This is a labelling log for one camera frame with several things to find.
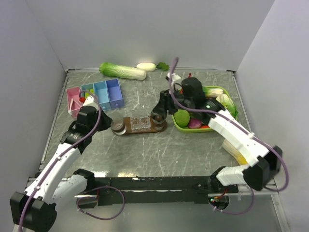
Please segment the dark glass cup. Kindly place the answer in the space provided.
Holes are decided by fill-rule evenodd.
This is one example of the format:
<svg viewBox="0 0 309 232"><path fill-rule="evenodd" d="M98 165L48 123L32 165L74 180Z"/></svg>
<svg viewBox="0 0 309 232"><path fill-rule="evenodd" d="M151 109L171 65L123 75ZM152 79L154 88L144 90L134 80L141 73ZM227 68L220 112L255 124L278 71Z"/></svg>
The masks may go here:
<svg viewBox="0 0 309 232"><path fill-rule="evenodd" d="M166 120L158 113L151 112L150 114L152 127L154 130L161 132L164 131L166 128Z"/></svg>

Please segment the clear textured plastic holder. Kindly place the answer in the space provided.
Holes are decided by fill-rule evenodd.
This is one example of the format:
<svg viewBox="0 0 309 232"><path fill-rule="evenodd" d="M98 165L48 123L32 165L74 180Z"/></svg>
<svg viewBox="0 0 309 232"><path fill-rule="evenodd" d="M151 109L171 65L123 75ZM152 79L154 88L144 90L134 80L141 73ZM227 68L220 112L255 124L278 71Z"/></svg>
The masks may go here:
<svg viewBox="0 0 309 232"><path fill-rule="evenodd" d="M133 132L144 132L151 130L151 122L149 116L131 117L130 126Z"/></svg>

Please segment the frosted clear glass cup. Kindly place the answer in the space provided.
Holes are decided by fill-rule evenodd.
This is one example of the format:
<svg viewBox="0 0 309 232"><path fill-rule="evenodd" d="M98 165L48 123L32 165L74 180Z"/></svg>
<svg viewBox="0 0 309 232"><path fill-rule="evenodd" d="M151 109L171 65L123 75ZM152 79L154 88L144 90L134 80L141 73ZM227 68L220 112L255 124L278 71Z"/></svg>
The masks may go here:
<svg viewBox="0 0 309 232"><path fill-rule="evenodd" d="M111 122L111 130L116 135L123 135L126 132L126 125L124 123L124 118L120 113L114 112L110 114Z"/></svg>

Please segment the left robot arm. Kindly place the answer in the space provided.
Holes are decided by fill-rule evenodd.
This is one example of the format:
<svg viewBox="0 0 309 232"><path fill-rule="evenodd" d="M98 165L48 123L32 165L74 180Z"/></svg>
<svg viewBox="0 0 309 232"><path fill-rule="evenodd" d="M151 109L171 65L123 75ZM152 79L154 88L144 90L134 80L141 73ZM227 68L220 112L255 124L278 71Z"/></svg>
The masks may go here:
<svg viewBox="0 0 309 232"><path fill-rule="evenodd" d="M90 194L95 190L94 173L83 169L75 171L65 184L59 183L92 142L92 136L107 130L111 122L100 107L88 105L80 109L43 171L24 192L15 192L10 198L12 218L20 232L49 231L61 206L81 192Z"/></svg>

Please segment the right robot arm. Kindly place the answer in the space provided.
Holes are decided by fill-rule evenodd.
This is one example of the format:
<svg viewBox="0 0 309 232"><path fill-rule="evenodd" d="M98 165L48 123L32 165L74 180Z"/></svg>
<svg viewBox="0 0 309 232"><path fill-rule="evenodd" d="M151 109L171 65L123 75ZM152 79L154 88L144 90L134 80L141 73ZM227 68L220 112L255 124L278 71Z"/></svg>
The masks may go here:
<svg viewBox="0 0 309 232"><path fill-rule="evenodd" d="M201 82L186 78L181 82L183 92L176 83L166 77L169 89L160 92L158 104L152 110L153 119L165 119L180 109L190 112L194 118L218 132L245 158L246 164L221 167L214 172L211 187L222 192L227 186L247 184L254 190L262 190L280 171L282 150L270 147L258 140L230 114L228 109L215 98L208 98Z"/></svg>

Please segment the green toothpaste tubes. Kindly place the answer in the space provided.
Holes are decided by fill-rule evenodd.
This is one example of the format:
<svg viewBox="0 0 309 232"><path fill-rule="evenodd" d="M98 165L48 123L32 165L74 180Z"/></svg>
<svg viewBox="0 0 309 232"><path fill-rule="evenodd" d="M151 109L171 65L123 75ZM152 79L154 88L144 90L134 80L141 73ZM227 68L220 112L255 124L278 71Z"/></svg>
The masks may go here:
<svg viewBox="0 0 309 232"><path fill-rule="evenodd" d="M88 89L88 91L91 92L92 94L94 94L94 89L93 88L92 89ZM89 93L86 92L84 95L85 95L85 97L87 97L89 95Z"/></svg>

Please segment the round green cabbage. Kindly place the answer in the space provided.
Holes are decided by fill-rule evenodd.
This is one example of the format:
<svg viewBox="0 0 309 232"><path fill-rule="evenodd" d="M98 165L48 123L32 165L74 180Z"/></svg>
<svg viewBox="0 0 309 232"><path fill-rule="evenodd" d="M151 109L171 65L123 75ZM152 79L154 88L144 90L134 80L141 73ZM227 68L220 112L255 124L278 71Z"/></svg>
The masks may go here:
<svg viewBox="0 0 309 232"><path fill-rule="evenodd" d="M173 116L180 128L186 127L190 121L190 114L186 110L179 109Z"/></svg>

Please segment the teal drawer box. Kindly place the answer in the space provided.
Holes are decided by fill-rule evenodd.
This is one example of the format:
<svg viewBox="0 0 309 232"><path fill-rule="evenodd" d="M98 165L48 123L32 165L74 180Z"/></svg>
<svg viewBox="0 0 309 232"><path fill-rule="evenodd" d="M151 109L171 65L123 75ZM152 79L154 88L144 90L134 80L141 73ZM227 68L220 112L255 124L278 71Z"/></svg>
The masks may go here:
<svg viewBox="0 0 309 232"><path fill-rule="evenodd" d="M81 86L81 90L87 90L88 91L88 89L94 89L94 84L93 83L90 83L90 84L86 84L86 85L82 85Z"/></svg>

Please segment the purple onion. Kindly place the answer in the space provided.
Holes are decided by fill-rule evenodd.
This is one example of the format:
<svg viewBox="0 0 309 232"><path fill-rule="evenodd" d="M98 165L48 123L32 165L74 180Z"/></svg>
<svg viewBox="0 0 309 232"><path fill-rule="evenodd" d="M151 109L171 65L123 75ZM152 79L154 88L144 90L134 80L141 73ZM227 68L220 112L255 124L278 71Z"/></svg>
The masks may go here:
<svg viewBox="0 0 309 232"><path fill-rule="evenodd" d="M202 126L202 122L197 118L190 118L187 126L189 129L199 129Z"/></svg>

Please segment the purple drawer box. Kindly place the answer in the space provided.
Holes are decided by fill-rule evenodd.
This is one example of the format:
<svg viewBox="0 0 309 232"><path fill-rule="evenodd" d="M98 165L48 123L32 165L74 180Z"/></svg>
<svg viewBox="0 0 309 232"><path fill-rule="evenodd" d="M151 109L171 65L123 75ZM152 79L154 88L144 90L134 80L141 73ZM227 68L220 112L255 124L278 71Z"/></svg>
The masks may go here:
<svg viewBox="0 0 309 232"><path fill-rule="evenodd" d="M116 109L123 107L124 100L118 79L107 80L106 84L111 108Z"/></svg>

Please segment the green plastic vegetable basket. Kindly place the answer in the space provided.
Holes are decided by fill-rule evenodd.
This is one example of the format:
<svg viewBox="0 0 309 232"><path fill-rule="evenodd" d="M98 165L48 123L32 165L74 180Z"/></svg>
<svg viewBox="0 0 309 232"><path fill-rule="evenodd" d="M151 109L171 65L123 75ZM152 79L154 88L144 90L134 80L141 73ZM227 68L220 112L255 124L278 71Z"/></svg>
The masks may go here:
<svg viewBox="0 0 309 232"><path fill-rule="evenodd" d="M221 88L221 89L223 89L224 93L230 97L230 95L229 95L229 93L227 92L227 90L224 89L223 87L220 87L220 86L206 86L206 87ZM172 115L172 120L173 120L174 125L176 126L176 128L177 128L180 132L182 132L182 133L199 133L199 132L210 132L210 131L212 131L211 128L206 128L206 129L189 129L188 126L186 126L186 127L184 127L184 128L180 128L180 127L176 124L173 115Z"/></svg>

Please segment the white daikon radish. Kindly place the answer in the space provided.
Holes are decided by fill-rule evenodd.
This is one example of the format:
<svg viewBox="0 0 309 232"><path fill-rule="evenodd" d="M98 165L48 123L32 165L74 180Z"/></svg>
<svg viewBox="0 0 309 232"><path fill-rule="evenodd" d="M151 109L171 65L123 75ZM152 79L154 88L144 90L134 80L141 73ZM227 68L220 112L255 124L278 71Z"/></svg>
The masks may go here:
<svg viewBox="0 0 309 232"><path fill-rule="evenodd" d="M158 64L154 63L139 63L136 66L138 69L145 70L147 72L153 72L156 69L168 71L169 65L164 62L159 62Z"/></svg>

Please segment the napa cabbage on table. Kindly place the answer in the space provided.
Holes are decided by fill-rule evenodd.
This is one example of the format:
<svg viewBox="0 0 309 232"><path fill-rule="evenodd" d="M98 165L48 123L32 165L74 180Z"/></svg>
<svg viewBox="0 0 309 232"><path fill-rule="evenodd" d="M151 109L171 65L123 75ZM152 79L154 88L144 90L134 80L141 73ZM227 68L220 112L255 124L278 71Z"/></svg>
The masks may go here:
<svg viewBox="0 0 309 232"><path fill-rule="evenodd" d="M144 80L147 72L138 68L117 65L109 62L104 62L99 67L99 72L108 77Z"/></svg>

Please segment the napa cabbage in basket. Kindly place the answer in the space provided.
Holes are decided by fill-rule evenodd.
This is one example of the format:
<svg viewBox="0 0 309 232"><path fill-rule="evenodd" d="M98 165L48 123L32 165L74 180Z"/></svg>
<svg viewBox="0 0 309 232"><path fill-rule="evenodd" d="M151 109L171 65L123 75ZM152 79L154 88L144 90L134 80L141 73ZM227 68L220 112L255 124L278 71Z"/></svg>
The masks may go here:
<svg viewBox="0 0 309 232"><path fill-rule="evenodd" d="M216 100L221 103L231 114L231 116L235 119L237 119L238 111L234 104L234 102L231 100L231 98L226 95L225 93L220 94Z"/></svg>

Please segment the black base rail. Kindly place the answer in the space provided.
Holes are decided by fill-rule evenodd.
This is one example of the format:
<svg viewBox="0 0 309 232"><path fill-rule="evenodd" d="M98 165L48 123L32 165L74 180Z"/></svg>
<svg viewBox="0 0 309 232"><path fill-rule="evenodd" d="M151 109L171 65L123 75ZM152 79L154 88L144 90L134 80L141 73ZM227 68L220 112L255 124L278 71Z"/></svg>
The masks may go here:
<svg viewBox="0 0 309 232"><path fill-rule="evenodd" d="M236 185L222 186L211 176L95 177L77 198L94 197L99 206L130 203L207 204L216 194L238 193Z"/></svg>

